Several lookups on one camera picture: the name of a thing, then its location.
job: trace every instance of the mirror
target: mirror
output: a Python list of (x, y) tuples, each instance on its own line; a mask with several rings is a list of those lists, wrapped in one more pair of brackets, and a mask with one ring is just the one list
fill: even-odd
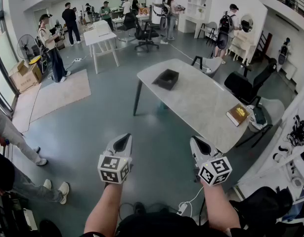
[(253, 30), (254, 22), (251, 15), (246, 14), (241, 19), (241, 25), (244, 32), (249, 33)]

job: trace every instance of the white box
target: white box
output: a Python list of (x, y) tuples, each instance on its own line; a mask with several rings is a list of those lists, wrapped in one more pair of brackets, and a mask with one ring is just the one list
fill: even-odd
[(93, 27), (96, 29), (99, 36), (109, 34), (110, 27), (108, 23), (104, 20), (94, 22)]
[(232, 167), (226, 157), (202, 164), (199, 176), (209, 186), (225, 182), (232, 172)]
[(129, 158), (100, 155), (98, 172), (103, 182), (121, 184), (130, 172)]

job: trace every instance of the cap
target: cap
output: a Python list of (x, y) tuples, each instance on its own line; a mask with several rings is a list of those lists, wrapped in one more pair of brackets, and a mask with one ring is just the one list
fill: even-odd
[(230, 9), (232, 9), (232, 10), (239, 10), (239, 8), (235, 4), (233, 4), (233, 3), (230, 5)]
[(43, 19), (50, 18), (51, 16), (52, 16), (52, 14), (43, 14), (43, 15), (40, 17), (40, 22), (41, 22)]

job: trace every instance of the person in green shirt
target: person in green shirt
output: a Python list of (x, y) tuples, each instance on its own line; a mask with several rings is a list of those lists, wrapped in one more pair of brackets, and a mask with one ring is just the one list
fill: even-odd
[(111, 19), (111, 16), (110, 16), (110, 13), (111, 13), (111, 9), (110, 7), (108, 7), (108, 1), (105, 1), (103, 3), (103, 7), (101, 7), (100, 9), (100, 16), (102, 17), (103, 20), (105, 20), (108, 25), (110, 26), (111, 30), (113, 30), (113, 25), (112, 25), (112, 19)]

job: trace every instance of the black box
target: black box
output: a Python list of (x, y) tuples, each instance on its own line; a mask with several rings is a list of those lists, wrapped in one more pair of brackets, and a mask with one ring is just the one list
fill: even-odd
[(170, 69), (166, 69), (153, 81), (159, 87), (171, 90), (178, 81), (179, 73)]

